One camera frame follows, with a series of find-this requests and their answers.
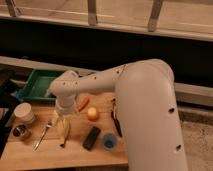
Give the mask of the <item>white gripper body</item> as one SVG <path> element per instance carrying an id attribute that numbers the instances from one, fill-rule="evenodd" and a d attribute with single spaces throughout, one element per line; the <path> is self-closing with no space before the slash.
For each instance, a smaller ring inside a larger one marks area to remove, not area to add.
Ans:
<path id="1" fill-rule="evenodd" d="M 75 111 L 75 96 L 57 96 L 55 101 L 54 117 L 66 117 Z"/>

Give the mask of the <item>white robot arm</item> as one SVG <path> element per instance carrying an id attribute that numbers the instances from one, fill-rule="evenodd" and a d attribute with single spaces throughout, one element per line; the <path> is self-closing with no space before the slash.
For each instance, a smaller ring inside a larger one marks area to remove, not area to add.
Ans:
<path id="1" fill-rule="evenodd" d="M 174 75 L 159 59 L 124 64 L 89 76 L 67 71 L 50 85 L 56 111 L 71 111 L 71 97 L 115 93 L 129 171 L 188 171 Z"/>

